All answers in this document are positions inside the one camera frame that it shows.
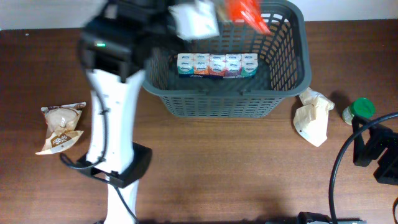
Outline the orange spaghetti packet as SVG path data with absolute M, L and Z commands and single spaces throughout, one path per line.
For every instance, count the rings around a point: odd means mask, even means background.
M 257 33 L 271 33 L 268 25 L 261 17 L 260 1 L 258 0 L 221 0 L 216 1 L 216 12 L 223 22 L 243 21 Z

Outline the brown white snack bag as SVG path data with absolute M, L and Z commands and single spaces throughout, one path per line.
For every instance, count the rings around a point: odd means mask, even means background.
M 84 131 L 76 130 L 86 102 L 41 107 L 47 124 L 45 143 L 36 155 L 56 154 L 71 148 Z

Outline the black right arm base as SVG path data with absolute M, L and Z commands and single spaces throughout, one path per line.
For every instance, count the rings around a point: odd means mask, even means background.
M 296 217 L 280 217 L 268 220 L 265 224 L 332 224 L 328 215 L 312 212 L 300 212 Z M 367 224 L 359 218 L 338 219 L 338 224 Z

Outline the multicolour tissue pocket pack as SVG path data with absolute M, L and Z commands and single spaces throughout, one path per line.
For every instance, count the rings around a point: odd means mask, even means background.
M 177 55 L 177 71 L 181 77 L 249 78 L 258 70 L 258 54 Z

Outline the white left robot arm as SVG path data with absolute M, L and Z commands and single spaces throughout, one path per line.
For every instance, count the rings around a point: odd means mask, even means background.
M 106 223 L 138 222 L 137 190 L 152 150 L 132 137 L 150 61 L 218 34 L 213 1 L 107 1 L 83 27 L 77 56 L 91 91 L 90 147 L 76 162 L 60 160 L 108 186 Z

